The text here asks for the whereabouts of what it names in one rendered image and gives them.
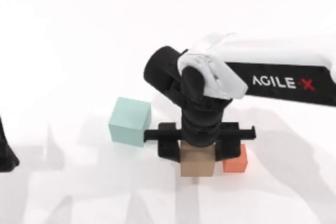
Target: brown cube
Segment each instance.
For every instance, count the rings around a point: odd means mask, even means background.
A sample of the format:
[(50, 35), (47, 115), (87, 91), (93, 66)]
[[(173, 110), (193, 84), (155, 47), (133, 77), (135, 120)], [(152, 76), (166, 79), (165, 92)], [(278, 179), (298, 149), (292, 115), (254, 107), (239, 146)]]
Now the brown cube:
[(198, 148), (181, 141), (181, 176), (212, 177), (215, 168), (215, 145)]
[(247, 167), (247, 155), (245, 144), (240, 146), (240, 157), (223, 160), (223, 172), (244, 173)]

